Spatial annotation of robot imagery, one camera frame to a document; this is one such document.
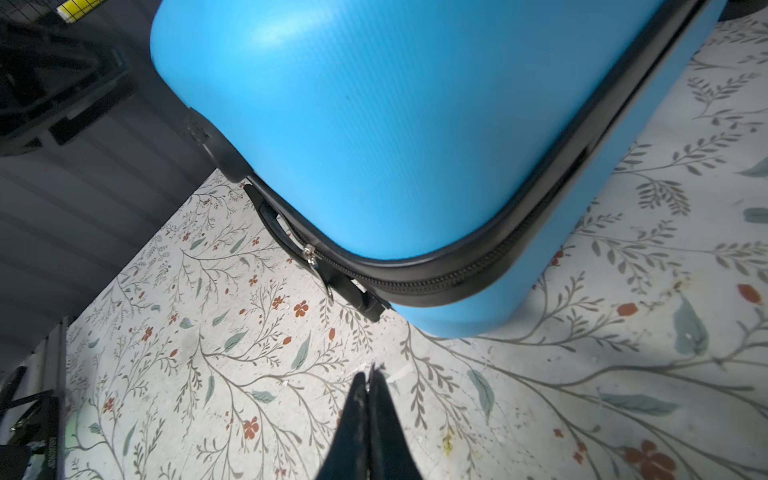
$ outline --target green leaf print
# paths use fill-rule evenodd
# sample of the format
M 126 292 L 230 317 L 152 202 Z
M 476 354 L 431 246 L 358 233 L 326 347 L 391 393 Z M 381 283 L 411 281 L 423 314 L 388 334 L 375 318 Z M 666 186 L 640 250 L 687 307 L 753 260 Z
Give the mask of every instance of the green leaf print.
M 230 350 L 232 350 L 235 347 L 235 345 L 240 343 L 240 341 L 243 339 L 244 336 L 245 336 L 245 332 L 240 332 L 240 333 L 235 333 L 230 338 L 228 338 L 227 341 L 224 342 L 224 352 L 229 352 Z
M 491 418 L 493 405 L 496 402 L 496 395 L 493 393 L 491 384 L 488 383 L 488 380 L 485 379 L 482 373 L 472 369 L 467 372 L 467 376 L 478 390 L 480 406 L 482 407 L 482 411 L 485 412 L 485 424 L 487 425 Z
M 659 399 L 647 395 L 614 395 L 601 393 L 600 400 L 622 410 L 646 415 L 669 415 L 679 406 L 676 403 L 662 402 Z
M 747 208 L 743 213 L 745 222 L 768 223 L 768 208 Z
M 387 380 L 387 384 L 388 384 L 390 387 L 392 387 L 392 389 L 393 389 L 393 390 L 395 390 L 395 391 L 397 392 L 397 394 L 398 394 L 398 395 L 400 395 L 400 389 L 399 389 L 399 388 L 397 388 L 397 384 L 396 384 L 396 382 L 390 382 L 390 381 L 389 381 L 389 374 L 388 374 L 387 372 L 385 372 L 384 370 L 382 370 L 381 372 L 382 372 L 382 375 L 384 375 L 384 378 Z
M 69 416 L 64 429 L 64 448 L 72 449 L 78 445 L 78 412 L 75 412 Z
M 225 316 L 226 316 L 228 313 L 229 313 L 229 310 L 227 310 L 226 312 L 224 312 L 224 313 L 222 313 L 221 315 L 219 315 L 218 317 L 216 317 L 216 318 L 214 319 L 214 326 L 216 326 L 216 325 L 218 325 L 219 323 L 221 323 L 221 321 L 222 321 L 222 320 L 224 320 L 224 317 L 225 317 Z
M 208 377 L 208 391 L 205 393 L 205 403 L 203 405 L 206 405 L 210 397 L 214 396 L 214 386 L 216 386 L 216 383 L 214 382 L 214 376 L 211 375 Z
M 677 332 L 677 340 L 674 349 L 682 355 L 703 355 L 710 345 L 710 334 L 688 299 L 683 299 L 682 305 L 674 314 L 674 329 Z
M 248 233 L 246 233 L 245 235 L 243 235 L 243 238 L 239 239 L 239 240 L 237 241 L 237 243 L 235 243 L 235 244 L 232 246 L 232 248 L 230 248 L 230 253 L 235 253 L 235 252 L 237 252 L 237 251 L 240 249 L 240 245 L 242 245 L 242 244 L 243 244 L 243 242 L 245 241 L 245 237 L 247 237 L 247 236 L 248 236 Z
M 304 340 L 304 343 L 301 344 L 299 347 L 299 352 L 296 354 L 296 358 L 293 359 L 293 363 L 290 364 L 290 368 L 296 370 L 300 369 L 301 365 L 304 365 L 304 361 L 306 360 L 306 354 L 310 350 L 310 338 L 312 335 L 308 335 L 306 340 Z
M 269 392 L 259 392 L 258 390 L 253 390 L 250 393 L 256 400 L 262 403 L 269 403 L 272 402 L 275 399 L 275 396 L 272 395 Z
M 744 177 L 768 177 L 768 157 L 762 159 L 757 165 L 752 168 L 747 168 L 741 172 L 736 172 Z
M 130 430 L 128 430 L 128 435 L 125 436 L 125 442 L 123 442 L 123 456 L 125 457 L 128 455 L 128 448 L 131 446 L 131 437 L 134 436 L 134 430 L 136 429 L 136 424 L 134 423 L 134 426 L 131 427 Z

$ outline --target black metal frame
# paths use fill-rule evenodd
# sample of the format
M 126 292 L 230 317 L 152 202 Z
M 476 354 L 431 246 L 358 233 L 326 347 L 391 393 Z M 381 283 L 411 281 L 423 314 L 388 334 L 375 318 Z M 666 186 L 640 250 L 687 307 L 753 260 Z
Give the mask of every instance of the black metal frame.
M 44 415 L 50 422 L 56 422 L 56 432 L 53 441 L 49 438 L 46 445 L 45 476 L 39 478 L 49 478 L 51 480 L 60 478 L 64 472 L 64 405 L 66 400 L 67 385 L 67 328 L 74 321 L 71 315 L 65 316 L 59 321 L 59 344 L 58 361 L 56 362 L 56 387 L 54 389 L 44 390 L 32 395 L 13 400 L 19 384 L 26 372 L 25 367 L 18 367 L 10 380 L 0 390 L 0 421 L 9 409 L 32 404 L 27 411 L 18 419 L 16 425 L 22 424 L 36 408 L 53 409 L 54 412 L 47 411 Z
M 0 15 L 11 22 L 65 27 L 106 2 L 106 0 L 84 1 L 88 4 L 85 9 L 81 8 L 77 2 L 67 5 L 66 0 L 0 0 Z
M 46 89 L 38 68 L 77 72 Z M 85 41 L 39 25 L 0 20 L 0 155 L 42 146 L 49 131 L 57 144 L 106 114 L 134 91 L 128 64 L 117 47 Z

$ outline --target suitcase zipper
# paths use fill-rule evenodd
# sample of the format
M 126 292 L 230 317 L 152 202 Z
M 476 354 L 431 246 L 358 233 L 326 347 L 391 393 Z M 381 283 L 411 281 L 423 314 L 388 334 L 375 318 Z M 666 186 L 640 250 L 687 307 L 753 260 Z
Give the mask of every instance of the suitcase zipper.
M 524 227 L 525 224 L 527 224 L 527 219 L 524 220 L 523 223 L 521 223 L 521 227 Z M 468 278 L 479 273 L 487 266 L 493 265 L 499 257 L 503 257 L 504 254 L 510 250 L 516 238 L 516 235 L 513 232 L 512 235 L 505 238 L 504 241 L 502 241 L 499 245 L 496 246 L 496 248 L 494 248 L 493 250 L 485 254 L 480 259 L 476 260 L 473 263 L 470 263 L 468 266 L 465 266 L 461 269 L 454 270 L 451 273 L 447 273 L 441 276 L 436 276 L 429 280 L 418 280 L 418 281 L 411 281 L 411 282 L 392 282 L 387 280 L 379 280 L 371 276 L 363 275 L 360 272 L 351 270 L 350 268 L 343 266 L 341 263 L 336 262 L 329 254 L 323 252 L 322 249 L 307 243 L 306 240 L 299 234 L 297 229 L 291 228 L 291 231 L 294 232 L 296 234 L 296 238 L 302 244 L 305 245 L 305 247 L 303 248 L 305 252 L 307 251 L 308 248 L 311 247 L 311 253 L 314 257 L 319 258 L 322 261 L 328 263 L 329 265 L 333 266 L 333 268 L 337 269 L 339 272 L 342 272 L 347 276 L 350 276 L 355 280 L 363 282 L 367 285 L 373 286 L 378 290 L 382 290 L 384 292 L 390 292 L 390 293 L 401 293 L 405 295 L 437 292 L 437 291 L 465 282 Z
M 301 251 L 302 257 L 304 257 L 304 260 L 310 265 L 310 268 L 312 269 L 312 272 L 315 274 L 315 276 L 320 280 L 320 282 L 323 283 L 323 288 L 326 291 L 326 300 L 328 300 L 328 306 L 333 306 L 333 291 L 331 290 L 330 286 L 328 286 L 328 282 L 326 282 L 326 279 L 323 278 L 322 275 L 320 275 L 320 271 L 317 269 L 317 250 L 314 247 L 314 245 L 306 244 L 304 245 L 304 248 Z

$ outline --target orange flower print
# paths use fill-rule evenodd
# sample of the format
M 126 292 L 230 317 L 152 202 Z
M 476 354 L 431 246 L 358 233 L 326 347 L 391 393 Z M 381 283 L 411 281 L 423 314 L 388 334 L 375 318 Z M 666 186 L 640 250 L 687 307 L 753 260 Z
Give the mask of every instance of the orange flower print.
M 559 260 L 562 257 L 564 257 L 564 255 L 565 255 L 565 252 L 563 252 L 563 250 L 558 250 L 558 252 L 554 255 L 554 257 L 552 257 L 551 265 L 553 265 L 553 266 L 560 265 L 560 261 Z
M 737 288 L 739 289 L 741 296 L 747 302 L 761 303 L 763 301 L 763 299 L 760 297 L 760 294 L 757 292 L 757 290 L 754 289 L 753 286 L 742 283 Z
M 637 313 L 638 308 L 634 303 L 625 303 L 624 305 L 619 305 L 616 311 L 621 316 L 632 316 Z
M 296 312 L 296 317 L 300 317 L 300 316 L 304 316 L 304 313 L 306 313 L 306 311 L 309 309 L 310 309 L 310 306 L 306 304 L 306 300 L 302 300 L 301 303 L 299 303 L 293 308 L 293 311 Z
M 245 424 L 243 425 L 243 434 L 245 434 L 245 438 L 249 440 L 253 440 L 256 438 L 256 433 L 259 431 L 259 424 L 256 423 L 257 418 L 253 417 L 253 420 L 246 420 Z
M 624 459 L 635 468 L 639 467 L 643 480 L 674 480 L 671 472 L 674 472 L 677 464 L 672 458 L 656 452 L 656 444 L 651 440 L 644 440 L 640 448 L 642 452 L 628 447 Z
M 101 413 L 110 412 L 114 408 L 114 397 L 110 397 L 104 404 L 104 408 L 101 409 Z

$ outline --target floral rug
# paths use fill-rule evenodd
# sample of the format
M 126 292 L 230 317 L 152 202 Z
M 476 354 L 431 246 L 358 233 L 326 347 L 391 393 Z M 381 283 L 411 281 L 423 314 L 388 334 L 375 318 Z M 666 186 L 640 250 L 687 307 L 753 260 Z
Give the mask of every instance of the floral rug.
M 375 362 L 425 478 L 768 478 L 766 119 L 762 11 L 472 339 L 329 306 L 214 173 L 69 329 L 66 477 L 314 478 Z

